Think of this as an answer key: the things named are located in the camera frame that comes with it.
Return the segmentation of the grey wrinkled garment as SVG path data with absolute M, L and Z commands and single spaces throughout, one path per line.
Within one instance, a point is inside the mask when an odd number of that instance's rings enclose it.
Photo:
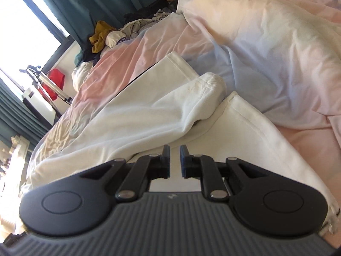
M 153 25 L 157 24 L 164 18 L 168 17 L 172 12 L 165 11 L 164 9 L 159 9 L 156 13 L 152 15 L 151 18 L 142 18 L 130 21 L 124 25 L 120 32 L 122 32 L 127 39 L 136 38 L 142 31 L 147 30 Z

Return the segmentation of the black framed window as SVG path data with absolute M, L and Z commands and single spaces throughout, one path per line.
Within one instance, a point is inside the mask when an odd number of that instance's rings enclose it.
M 31 84 L 23 69 L 49 71 L 74 43 L 45 1 L 1 0 L 1 78 L 14 91 Z

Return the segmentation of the cream white sweatpants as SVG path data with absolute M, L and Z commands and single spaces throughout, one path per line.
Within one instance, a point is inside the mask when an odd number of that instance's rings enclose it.
M 131 162 L 171 148 L 173 164 L 185 144 L 216 161 L 238 157 L 307 184 L 328 203 L 322 233 L 339 224 L 339 205 L 328 187 L 278 129 L 213 73 L 198 75 L 177 53 L 129 83 L 114 98 L 89 98 L 86 82 L 72 106 L 35 147 L 22 192 L 115 158 Z

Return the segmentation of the mustard yellow garment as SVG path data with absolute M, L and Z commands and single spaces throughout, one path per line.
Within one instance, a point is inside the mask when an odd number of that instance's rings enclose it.
M 89 41 L 92 45 L 91 51 L 94 54 L 98 54 L 99 52 L 101 52 L 105 46 L 107 35 L 109 35 L 111 31 L 115 30 L 115 27 L 112 27 L 105 21 L 99 20 L 96 23 L 94 34 L 89 37 Z

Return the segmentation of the silver black tripod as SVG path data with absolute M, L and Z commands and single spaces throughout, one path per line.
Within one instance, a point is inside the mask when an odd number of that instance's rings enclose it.
M 51 105 L 57 98 L 68 105 L 72 103 L 72 97 L 63 91 L 65 75 L 58 69 L 51 69 L 45 74 L 41 66 L 29 65 L 25 69 L 20 69 L 19 72 L 27 74 L 32 79 L 32 84 Z

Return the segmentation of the black garment on pile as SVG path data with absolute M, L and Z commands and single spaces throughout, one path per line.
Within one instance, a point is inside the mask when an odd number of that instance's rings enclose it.
M 93 64 L 95 65 L 100 59 L 100 54 L 102 53 L 102 49 L 100 49 L 99 52 L 94 53 L 94 52 L 92 52 L 92 48 L 93 48 L 93 45 L 88 40 L 84 49 L 82 50 L 83 51 L 82 60 L 85 63 L 92 61 Z

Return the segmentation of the white puffy comforter bundle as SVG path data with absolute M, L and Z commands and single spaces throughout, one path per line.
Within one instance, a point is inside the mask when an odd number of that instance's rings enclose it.
M 82 62 L 78 65 L 72 72 L 72 85 L 76 92 L 79 91 L 81 85 L 84 83 L 85 79 L 89 75 L 91 69 L 93 68 L 94 62 Z

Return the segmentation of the white vanity desk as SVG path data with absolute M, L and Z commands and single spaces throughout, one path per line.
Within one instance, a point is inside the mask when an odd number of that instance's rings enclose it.
M 11 147 L 1 142 L 1 176 L 10 175 L 24 181 L 30 142 L 23 136 L 11 137 L 11 141 Z

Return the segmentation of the pink pastel duvet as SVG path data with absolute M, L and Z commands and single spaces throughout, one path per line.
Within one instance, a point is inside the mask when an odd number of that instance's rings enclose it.
M 114 98 L 172 52 L 270 120 L 340 207 L 340 3 L 179 0 L 175 13 L 103 52 L 84 81 L 95 84 L 89 98 Z

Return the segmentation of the left teal curtain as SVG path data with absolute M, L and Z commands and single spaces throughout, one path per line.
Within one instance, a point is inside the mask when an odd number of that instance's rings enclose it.
M 12 93 L 3 80 L 0 91 L 1 141 L 10 147 L 12 137 L 23 136 L 29 141 L 29 150 L 33 151 L 48 129 Z

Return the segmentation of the white purple print garment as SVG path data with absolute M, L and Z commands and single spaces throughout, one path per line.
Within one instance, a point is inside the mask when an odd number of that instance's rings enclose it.
M 109 48 L 113 48 L 117 46 L 119 43 L 128 41 L 130 39 L 132 39 L 131 36 L 127 36 L 125 33 L 121 31 L 111 31 L 105 39 L 105 45 L 107 45 L 107 47 Z

